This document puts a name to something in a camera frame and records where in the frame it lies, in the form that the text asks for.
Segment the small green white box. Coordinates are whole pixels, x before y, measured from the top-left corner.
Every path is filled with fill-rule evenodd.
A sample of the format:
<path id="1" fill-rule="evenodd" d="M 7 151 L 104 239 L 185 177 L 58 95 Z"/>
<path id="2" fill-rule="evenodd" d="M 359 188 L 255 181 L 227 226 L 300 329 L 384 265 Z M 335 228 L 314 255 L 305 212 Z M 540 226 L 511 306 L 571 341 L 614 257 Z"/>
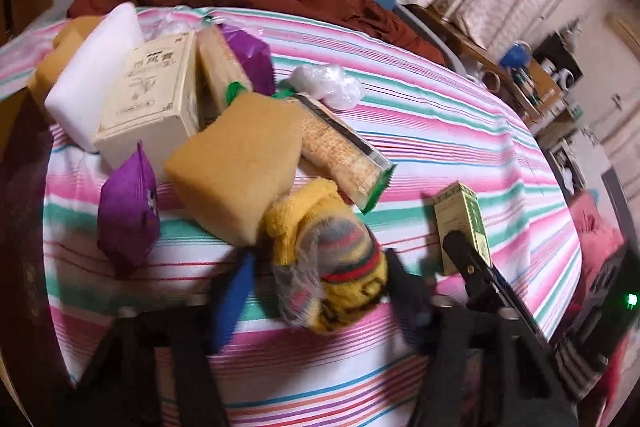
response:
<path id="1" fill-rule="evenodd" d="M 477 195 L 457 181 L 448 185 L 433 198 L 437 232 L 442 258 L 442 274 L 456 274 L 458 269 L 445 253 L 444 239 L 451 231 L 462 232 L 480 257 L 491 267 L 491 253 Z"/>

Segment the yellow striped knitted sock bundle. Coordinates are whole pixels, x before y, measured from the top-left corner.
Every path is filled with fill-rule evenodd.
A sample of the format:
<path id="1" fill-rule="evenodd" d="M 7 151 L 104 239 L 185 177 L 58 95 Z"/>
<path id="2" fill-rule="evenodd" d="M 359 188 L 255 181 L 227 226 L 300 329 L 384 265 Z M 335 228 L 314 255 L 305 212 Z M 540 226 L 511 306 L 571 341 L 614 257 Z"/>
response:
<path id="1" fill-rule="evenodd" d="M 338 194 L 316 178 L 264 216 L 282 319 L 317 334 L 352 325 L 381 301 L 387 261 L 378 241 Z"/>

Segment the large yellow sponge block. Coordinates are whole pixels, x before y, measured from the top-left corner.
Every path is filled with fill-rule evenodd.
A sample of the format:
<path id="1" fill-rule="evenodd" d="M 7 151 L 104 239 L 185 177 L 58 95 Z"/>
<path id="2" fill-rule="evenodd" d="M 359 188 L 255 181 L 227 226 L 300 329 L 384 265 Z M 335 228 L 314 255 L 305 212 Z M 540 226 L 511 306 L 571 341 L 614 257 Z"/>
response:
<path id="1" fill-rule="evenodd" d="M 186 211 L 233 246 L 262 237 L 262 217 L 288 193 L 302 150 L 304 111 L 296 103 L 243 92 L 165 162 Z"/>

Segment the long cracker pack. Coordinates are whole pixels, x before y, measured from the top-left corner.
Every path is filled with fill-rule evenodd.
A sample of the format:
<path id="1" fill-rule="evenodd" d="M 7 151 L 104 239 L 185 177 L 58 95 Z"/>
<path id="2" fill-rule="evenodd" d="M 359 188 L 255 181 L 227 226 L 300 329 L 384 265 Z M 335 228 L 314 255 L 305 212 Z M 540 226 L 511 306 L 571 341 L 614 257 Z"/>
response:
<path id="1" fill-rule="evenodd" d="M 305 93 L 284 101 L 303 111 L 302 156 L 332 179 L 362 213 L 370 212 L 396 166 L 329 109 Z"/>

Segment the beige printed carton box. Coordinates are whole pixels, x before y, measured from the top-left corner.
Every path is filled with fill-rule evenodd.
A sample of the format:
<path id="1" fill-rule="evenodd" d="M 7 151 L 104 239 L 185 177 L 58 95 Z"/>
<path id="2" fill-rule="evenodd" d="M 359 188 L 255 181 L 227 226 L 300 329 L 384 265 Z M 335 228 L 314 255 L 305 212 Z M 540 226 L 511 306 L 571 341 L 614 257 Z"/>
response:
<path id="1" fill-rule="evenodd" d="M 94 145 L 112 168 L 141 145 L 163 183 L 165 161 L 199 131 L 195 32 L 187 31 L 129 53 L 104 105 Z"/>

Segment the purple snack pouch front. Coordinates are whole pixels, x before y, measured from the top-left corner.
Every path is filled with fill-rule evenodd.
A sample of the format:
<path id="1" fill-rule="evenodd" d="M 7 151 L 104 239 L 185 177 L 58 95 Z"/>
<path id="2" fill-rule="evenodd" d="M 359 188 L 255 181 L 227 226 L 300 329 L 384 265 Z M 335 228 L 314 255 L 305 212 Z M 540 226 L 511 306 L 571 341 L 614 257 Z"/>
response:
<path id="1" fill-rule="evenodd" d="M 96 218 L 98 248 L 118 279 L 141 267 L 160 238 L 156 195 L 155 174 L 139 142 L 103 184 Z"/>

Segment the purple snack pouch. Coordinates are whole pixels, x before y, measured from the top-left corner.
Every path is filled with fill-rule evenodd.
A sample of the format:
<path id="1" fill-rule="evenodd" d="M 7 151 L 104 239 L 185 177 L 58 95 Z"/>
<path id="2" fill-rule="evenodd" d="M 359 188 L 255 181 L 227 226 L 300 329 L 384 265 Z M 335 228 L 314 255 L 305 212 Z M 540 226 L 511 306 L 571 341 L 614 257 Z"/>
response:
<path id="1" fill-rule="evenodd" d="M 252 83 L 253 90 L 267 96 L 274 95 L 276 80 L 274 80 L 271 51 L 268 44 L 248 32 L 228 24 L 220 24 L 219 29 L 236 59 L 242 65 L 247 78 Z"/>
<path id="2" fill-rule="evenodd" d="M 155 174 L 139 142 L 103 184 L 96 218 L 98 248 L 118 279 L 141 267 L 160 238 L 156 195 Z"/>

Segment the pink quilt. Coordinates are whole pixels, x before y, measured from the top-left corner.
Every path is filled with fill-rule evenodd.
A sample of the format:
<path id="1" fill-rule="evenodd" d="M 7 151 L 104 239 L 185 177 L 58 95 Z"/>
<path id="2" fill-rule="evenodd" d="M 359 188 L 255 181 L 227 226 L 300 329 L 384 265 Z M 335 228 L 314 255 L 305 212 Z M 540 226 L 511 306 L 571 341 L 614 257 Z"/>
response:
<path id="1" fill-rule="evenodd" d="M 579 307 L 603 263 L 623 245 L 624 238 L 619 228 L 610 225 L 600 215 L 590 192 L 581 191 L 577 194 L 570 201 L 568 209 L 582 251 L 582 269 L 572 298 L 572 306 Z"/>

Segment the cracker pack green edge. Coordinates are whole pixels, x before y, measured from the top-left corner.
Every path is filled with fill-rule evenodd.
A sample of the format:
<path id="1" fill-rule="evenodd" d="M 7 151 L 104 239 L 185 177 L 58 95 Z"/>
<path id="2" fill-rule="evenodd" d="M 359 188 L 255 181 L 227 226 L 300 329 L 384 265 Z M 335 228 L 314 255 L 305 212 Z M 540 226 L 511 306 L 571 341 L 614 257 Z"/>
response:
<path id="1" fill-rule="evenodd" d="M 220 115 L 240 91 L 252 92 L 252 83 L 217 25 L 200 30 L 196 45 L 215 113 Z"/>

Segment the wooden bedside desk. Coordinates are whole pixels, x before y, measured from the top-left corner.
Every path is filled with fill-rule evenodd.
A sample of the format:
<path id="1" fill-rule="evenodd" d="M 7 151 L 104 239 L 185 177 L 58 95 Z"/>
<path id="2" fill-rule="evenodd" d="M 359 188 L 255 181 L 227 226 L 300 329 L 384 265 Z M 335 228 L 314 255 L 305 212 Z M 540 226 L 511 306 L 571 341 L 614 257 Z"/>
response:
<path id="1" fill-rule="evenodd" d="M 546 118 L 555 117 L 562 109 L 564 95 L 552 78 L 535 61 L 525 67 L 525 78 L 516 81 L 510 70 L 499 65 L 489 53 L 478 46 L 448 22 L 442 22 L 431 9 L 416 4 L 406 5 L 406 9 L 422 24 L 442 40 L 460 60 L 468 74 L 480 78 L 491 72 L 499 78 L 499 87 L 493 87 L 495 94 L 510 105 L 520 115 L 527 127 L 542 124 Z"/>

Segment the white crumpled plastic bag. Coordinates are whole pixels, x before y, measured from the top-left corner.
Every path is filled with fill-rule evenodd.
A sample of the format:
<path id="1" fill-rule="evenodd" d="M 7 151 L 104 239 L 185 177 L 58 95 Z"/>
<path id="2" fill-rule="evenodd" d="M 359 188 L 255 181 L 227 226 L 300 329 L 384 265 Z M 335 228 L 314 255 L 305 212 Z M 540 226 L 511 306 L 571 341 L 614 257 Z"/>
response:
<path id="1" fill-rule="evenodd" d="M 288 83 L 296 92 L 304 92 L 337 112 L 355 108 L 364 97 L 360 81 L 337 64 L 297 66 Z"/>

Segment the white foam block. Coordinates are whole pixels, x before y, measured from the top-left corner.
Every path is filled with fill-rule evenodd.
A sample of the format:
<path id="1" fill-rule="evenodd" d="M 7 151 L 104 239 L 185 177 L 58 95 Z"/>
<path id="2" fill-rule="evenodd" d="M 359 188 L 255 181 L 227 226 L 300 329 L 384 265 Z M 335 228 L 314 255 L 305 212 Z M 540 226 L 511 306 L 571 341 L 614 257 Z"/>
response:
<path id="1" fill-rule="evenodd" d="M 58 76 L 44 106 L 80 148 L 96 151 L 93 143 L 111 85 L 128 54 L 143 43 L 134 5 L 117 5 L 76 51 Z"/>

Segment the clear plastic bag at back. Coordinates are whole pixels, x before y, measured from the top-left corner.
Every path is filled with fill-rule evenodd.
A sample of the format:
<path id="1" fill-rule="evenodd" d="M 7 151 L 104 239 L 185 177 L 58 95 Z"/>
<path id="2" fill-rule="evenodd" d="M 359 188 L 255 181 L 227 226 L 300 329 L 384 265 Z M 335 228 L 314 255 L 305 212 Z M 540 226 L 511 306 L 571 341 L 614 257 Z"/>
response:
<path id="1" fill-rule="evenodd" d="M 146 40 L 155 40 L 189 31 L 200 31 L 213 23 L 215 19 L 195 10 L 172 10 L 167 12 L 153 25 Z"/>

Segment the rust red blanket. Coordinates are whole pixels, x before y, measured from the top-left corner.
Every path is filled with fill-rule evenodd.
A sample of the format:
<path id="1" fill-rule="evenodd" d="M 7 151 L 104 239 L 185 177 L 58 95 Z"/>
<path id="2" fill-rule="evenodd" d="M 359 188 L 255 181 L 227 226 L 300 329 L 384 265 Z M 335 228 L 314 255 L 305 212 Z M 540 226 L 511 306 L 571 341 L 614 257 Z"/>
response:
<path id="1" fill-rule="evenodd" d="M 116 5 L 131 2 L 145 8 L 243 8 L 290 14 L 320 20 L 364 34 L 410 51 L 439 65 L 445 57 L 439 48 L 420 37 L 396 13 L 373 0 L 74 0 L 67 16 L 104 15 Z"/>

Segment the yellow sponge at back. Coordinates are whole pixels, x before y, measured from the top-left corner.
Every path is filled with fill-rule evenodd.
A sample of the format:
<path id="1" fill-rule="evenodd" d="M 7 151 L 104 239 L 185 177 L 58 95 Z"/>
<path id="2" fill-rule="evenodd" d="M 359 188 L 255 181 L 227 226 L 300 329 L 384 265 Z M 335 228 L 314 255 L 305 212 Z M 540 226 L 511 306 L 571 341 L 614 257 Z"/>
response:
<path id="1" fill-rule="evenodd" d="M 70 59 L 101 20 L 99 16 L 74 18 L 53 38 L 52 51 L 43 57 L 27 81 L 27 88 L 41 109 Z"/>

